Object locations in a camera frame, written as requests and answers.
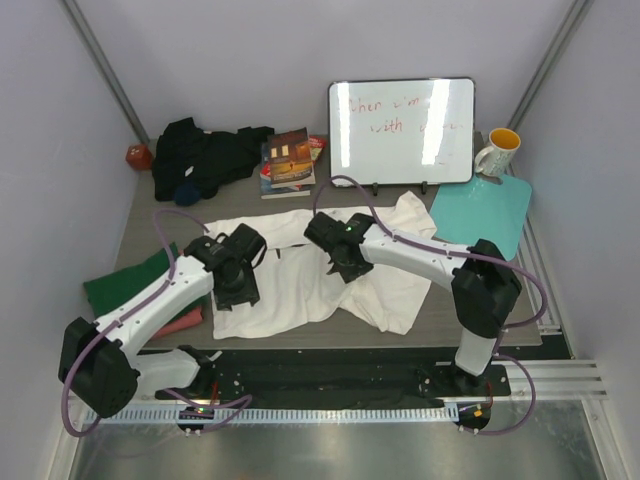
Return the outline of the red Treehouse book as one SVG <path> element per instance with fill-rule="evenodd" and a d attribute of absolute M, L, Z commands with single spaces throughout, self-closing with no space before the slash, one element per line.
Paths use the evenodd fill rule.
<path fill-rule="evenodd" d="M 313 163 L 316 163 L 320 154 L 323 152 L 326 146 L 326 140 L 318 136 L 310 137 L 310 155 Z"/>

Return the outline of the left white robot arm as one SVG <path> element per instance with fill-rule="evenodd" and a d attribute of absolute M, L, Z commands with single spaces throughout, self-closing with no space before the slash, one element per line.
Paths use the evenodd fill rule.
<path fill-rule="evenodd" d="M 193 240 L 183 255 L 124 305 L 89 322 L 82 317 L 64 333 L 59 378 L 65 395 L 75 394 L 100 418 L 109 418 L 134 398 L 172 389 L 193 399 L 213 385 L 213 361 L 182 345 L 143 355 L 145 344 L 182 310 L 211 295 L 229 311 L 255 305 L 259 291 L 254 269 L 266 252 L 265 239 L 246 224 L 231 234 Z"/>

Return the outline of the white t-shirt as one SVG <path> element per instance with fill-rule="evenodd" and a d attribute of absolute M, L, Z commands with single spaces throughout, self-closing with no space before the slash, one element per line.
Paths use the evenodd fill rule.
<path fill-rule="evenodd" d="M 267 245 L 262 263 L 254 270 L 259 301 L 229 311 L 214 307 L 214 339 L 270 337 L 324 321 L 339 309 L 381 332 L 404 335 L 412 328 L 430 281 L 377 266 L 367 275 L 344 283 L 339 275 L 330 273 L 328 255 L 304 237 L 311 218 L 311 211 L 298 209 L 208 224 L 210 236 L 230 233 L 246 224 Z"/>

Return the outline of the brown Edward Tulane book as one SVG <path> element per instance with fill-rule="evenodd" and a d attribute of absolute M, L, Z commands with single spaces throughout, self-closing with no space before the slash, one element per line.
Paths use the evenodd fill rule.
<path fill-rule="evenodd" d="M 306 128 L 270 135 L 268 163 L 274 188 L 313 185 L 316 181 Z"/>

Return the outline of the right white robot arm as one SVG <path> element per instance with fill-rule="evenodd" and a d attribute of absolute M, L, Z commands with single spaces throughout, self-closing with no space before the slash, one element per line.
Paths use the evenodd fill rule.
<path fill-rule="evenodd" d="M 304 236 L 329 255 L 330 271 L 346 283 L 382 265 L 449 291 L 462 326 L 451 371 L 453 386 L 462 394 L 472 395 L 486 385 L 486 369 L 522 291 L 516 274 L 493 243 L 439 243 L 392 230 L 375 217 L 360 213 L 346 222 L 317 213 Z"/>

